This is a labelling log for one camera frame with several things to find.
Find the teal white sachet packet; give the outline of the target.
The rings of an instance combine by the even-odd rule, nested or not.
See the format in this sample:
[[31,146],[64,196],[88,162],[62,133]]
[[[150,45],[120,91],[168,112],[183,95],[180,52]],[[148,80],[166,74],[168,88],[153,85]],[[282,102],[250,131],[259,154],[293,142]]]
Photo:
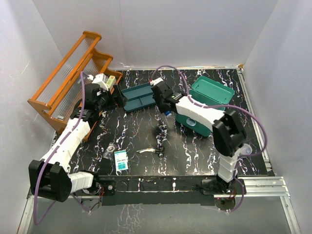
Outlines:
[[126,150],[114,152],[114,157],[117,172],[128,170],[128,157]]

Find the teal medicine kit box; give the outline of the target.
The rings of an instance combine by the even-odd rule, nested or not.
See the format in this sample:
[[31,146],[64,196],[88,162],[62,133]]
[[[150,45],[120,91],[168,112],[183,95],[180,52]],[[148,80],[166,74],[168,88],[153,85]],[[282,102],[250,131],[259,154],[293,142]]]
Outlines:
[[[200,76],[189,91],[194,100],[208,106],[229,104],[234,95],[233,89],[205,76]],[[208,127],[187,116],[176,114],[175,120],[204,137],[208,137],[211,133]]]

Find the dark teal divided tray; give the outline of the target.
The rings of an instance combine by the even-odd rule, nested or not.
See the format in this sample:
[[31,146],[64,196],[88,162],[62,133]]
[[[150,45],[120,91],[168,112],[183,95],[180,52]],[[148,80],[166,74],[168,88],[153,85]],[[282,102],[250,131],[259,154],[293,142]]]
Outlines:
[[149,83],[124,89],[121,92],[128,99],[124,106],[126,112],[136,111],[156,104],[153,99],[154,93]]

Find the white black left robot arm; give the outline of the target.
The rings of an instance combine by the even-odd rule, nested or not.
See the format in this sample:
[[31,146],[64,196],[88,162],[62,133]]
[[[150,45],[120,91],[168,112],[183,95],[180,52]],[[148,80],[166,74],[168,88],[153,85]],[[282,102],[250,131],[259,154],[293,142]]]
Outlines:
[[69,162],[82,140],[96,125],[101,112],[124,107],[127,98],[118,85],[110,92],[99,84],[90,83],[82,89],[67,126],[51,149],[40,159],[29,164],[30,190],[33,195],[64,202],[69,195],[85,189],[94,195],[100,191],[97,174],[82,170],[70,174]]

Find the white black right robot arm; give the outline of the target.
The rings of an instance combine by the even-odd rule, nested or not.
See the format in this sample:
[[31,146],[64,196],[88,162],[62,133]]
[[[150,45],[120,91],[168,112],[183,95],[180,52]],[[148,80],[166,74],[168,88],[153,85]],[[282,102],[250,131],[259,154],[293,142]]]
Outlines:
[[175,93],[161,78],[150,81],[150,85],[153,99],[161,113],[168,115],[174,112],[189,117],[213,133],[214,147],[220,154],[217,187],[225,194],[233,190],[237,175],[236,164],[243,153],[247,137],[239,114],[236,111],[225,112],[208,107],[186,93]]

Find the small clear zip bag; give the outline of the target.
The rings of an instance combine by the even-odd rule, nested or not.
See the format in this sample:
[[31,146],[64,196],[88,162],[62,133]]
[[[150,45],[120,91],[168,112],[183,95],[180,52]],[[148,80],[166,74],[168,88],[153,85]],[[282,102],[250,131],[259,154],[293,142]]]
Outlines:
[[106,150],[104,151],[102,157],[104,159],[112,160],[116,149],[117,149],[117,146],[110,142]]

